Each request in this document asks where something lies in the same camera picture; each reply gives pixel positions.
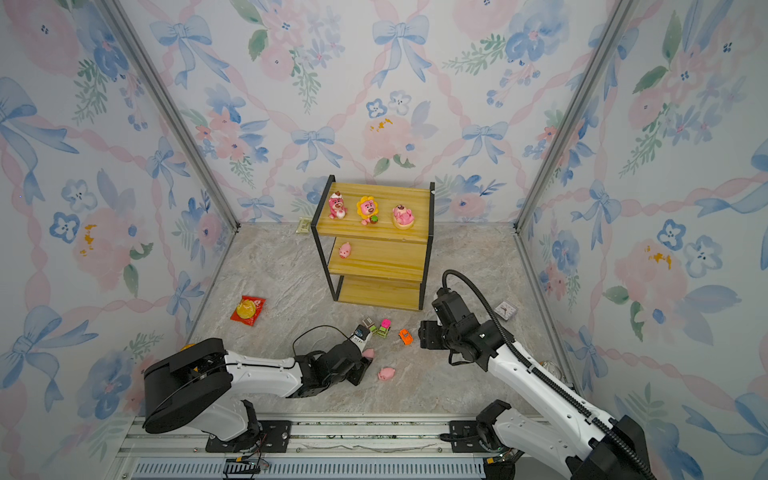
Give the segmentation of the pink bear yellow flower figure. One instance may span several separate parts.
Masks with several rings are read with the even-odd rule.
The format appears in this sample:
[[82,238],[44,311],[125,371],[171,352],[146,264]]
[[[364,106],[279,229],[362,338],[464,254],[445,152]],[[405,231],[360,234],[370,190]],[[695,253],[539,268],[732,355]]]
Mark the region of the pink bear yellow flower figure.
[[357,202],[356,207],[363,226],[373,225],[379,221],[378,203],[373,196],[363,196]]

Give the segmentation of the pink bear strawberry hat figure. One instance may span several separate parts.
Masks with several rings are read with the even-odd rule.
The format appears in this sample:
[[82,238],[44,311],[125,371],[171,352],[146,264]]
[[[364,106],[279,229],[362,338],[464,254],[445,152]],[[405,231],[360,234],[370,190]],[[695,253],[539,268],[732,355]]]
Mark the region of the pink bear strawberry hat figure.
[[343,219],[347,214],[347,208],[344,203],[343,195],[339,192],[333,192],[328,199],[329,218],[333,220]]

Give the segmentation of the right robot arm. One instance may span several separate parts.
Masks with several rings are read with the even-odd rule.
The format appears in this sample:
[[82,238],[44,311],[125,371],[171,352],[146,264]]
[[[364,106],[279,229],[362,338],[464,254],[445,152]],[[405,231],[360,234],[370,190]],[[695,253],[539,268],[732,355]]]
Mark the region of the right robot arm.
[[453,366],[475,364],[515,390],[541,415],[528,418],[496,400],[473,426],[454,433],[490,453],[521,451],[566,479],[651,479],[645,433],[637,422],[614,418],[575,394],[546,371],[494,320],[481,323],[462,297],[442,287],[432,307],[434,321],[419,328],[422,348],[446,350]]

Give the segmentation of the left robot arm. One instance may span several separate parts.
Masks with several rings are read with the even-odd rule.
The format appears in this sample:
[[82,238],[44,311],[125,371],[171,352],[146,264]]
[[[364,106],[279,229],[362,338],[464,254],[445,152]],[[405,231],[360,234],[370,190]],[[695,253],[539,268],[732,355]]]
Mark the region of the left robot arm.
[[357,386],[372,363],[365,345],[352,336],[328,352],[276,360],[237,354],[220,338],[206,339],[145,370],[142,428],[149,434],[196,429],[208,436],[208,453],[254,451],[266,440],[286,438],[290,424],[283,421],[271,433],[258,420],[251,395],[301,399],[344,381]]

